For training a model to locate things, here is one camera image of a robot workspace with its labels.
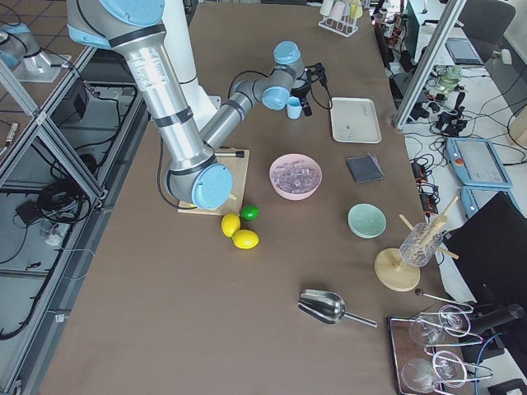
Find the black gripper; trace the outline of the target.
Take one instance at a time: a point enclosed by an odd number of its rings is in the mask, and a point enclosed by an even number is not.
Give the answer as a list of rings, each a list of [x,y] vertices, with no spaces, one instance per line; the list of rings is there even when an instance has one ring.
[[[301,108],[303,114],[306,117],[312,115],[312,109],[310,107],[310,102],[308,101],[307,94],[310,92],[310,83],[305,78],[298,78],[291,89],[291,96],[296,97],[301,102]]]

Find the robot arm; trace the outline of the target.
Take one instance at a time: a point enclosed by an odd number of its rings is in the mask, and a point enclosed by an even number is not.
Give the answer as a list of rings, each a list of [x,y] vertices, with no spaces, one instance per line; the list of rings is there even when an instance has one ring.
[[[276,64],[270,75],[238,83],[199,127],[188,102],[196,98],[190,92],[196,74],[177,75],[194,67],[181,1],[69,1],[67,18],[73,41],[124,57],[170,152],[168,192],[205,210],[222,206],[233,188],[231,172],[218,163],[216,149],[256,104],[284,109],[305,74],[296,43],[283,41],[273,51]]]
[[[62,59],[47,54],[27,25],[1,25],[1,59],[18,81],[52,83]]]

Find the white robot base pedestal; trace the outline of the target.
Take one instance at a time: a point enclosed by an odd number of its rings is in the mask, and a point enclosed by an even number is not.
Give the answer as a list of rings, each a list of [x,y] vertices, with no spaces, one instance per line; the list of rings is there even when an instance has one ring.
[[[183,2],[165,1],[162,21],[166,28],[166,52],[185,99],[193,111],[194,121],[201,131],[217,112],[217,108],[198,81]]]

